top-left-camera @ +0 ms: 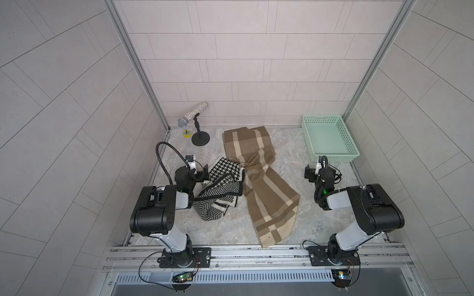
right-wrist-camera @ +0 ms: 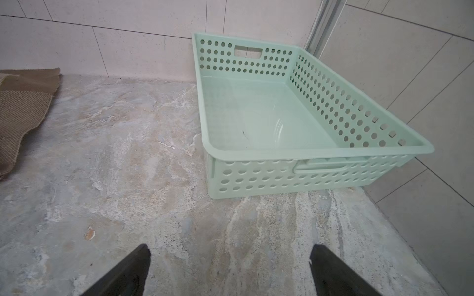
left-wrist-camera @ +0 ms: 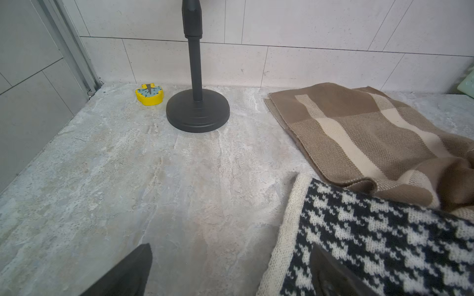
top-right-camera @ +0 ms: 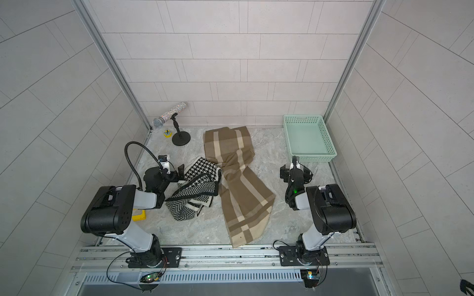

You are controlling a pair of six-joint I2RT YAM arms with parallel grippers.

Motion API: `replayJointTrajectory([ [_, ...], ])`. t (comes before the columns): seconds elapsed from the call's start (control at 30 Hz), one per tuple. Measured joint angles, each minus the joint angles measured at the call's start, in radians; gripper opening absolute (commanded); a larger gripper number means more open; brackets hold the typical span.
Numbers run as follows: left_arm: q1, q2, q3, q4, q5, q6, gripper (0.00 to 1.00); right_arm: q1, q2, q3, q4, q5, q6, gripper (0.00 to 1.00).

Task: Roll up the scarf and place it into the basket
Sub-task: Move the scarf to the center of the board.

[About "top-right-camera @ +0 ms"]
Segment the brown beige plaid scarf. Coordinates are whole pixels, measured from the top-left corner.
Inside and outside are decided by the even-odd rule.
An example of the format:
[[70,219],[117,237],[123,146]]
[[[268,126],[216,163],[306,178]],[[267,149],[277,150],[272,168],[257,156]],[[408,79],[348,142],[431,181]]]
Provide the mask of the brown beige plaid scarf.
[[219,187],[223,215],[234,248],[263,235],[275,194],[249,168],[254,147],[246,127],[208,130],[204,133],[206,159],[222,169]]

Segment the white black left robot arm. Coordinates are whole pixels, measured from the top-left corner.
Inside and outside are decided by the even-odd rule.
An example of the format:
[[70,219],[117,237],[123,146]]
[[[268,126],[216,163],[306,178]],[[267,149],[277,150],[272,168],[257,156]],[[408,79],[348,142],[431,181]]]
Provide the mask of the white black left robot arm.
[[177,171],[170,171],[169,166],[161,164],[146,170],[145,191],[135,185],[102,186],[83,214],[80,228],[83,233],[113,238],[126,245],[132,256],[130,263],[158,266],[164,260],[159,239],[133,221],[133,211],[161,208],[168,185],[183,179],[183,165]]

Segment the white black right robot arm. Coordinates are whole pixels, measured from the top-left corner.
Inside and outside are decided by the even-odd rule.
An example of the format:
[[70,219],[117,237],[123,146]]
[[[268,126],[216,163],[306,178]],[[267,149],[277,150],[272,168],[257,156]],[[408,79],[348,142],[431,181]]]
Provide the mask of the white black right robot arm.
[[296,241],[299,260],[308,262],[322,253],[324,244],[335,234],[354,229],[356,214],[337,184],[309,186],[313,173],[293,156],[280,168],[280,178],[288,184],[285,202],[294,211],[310,210],[313,224]]

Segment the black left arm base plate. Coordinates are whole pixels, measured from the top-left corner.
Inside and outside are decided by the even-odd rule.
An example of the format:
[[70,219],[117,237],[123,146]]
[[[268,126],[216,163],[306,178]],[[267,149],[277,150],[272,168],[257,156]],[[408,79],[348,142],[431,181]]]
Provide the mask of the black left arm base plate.
[[132,252],[125,262],[129,268],[178,268],[182,250],[179,247],[165,247],[158,252],[155,250],[137,254]]

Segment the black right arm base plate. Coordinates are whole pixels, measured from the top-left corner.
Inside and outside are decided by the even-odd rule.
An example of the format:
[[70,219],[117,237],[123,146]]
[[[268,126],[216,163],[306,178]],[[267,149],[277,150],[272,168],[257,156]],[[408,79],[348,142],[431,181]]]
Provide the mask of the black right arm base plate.
[[280,254],[281,266],[328,266],[330,259],[327,248],[308,251],[304,247],[283,245],[276,248]]

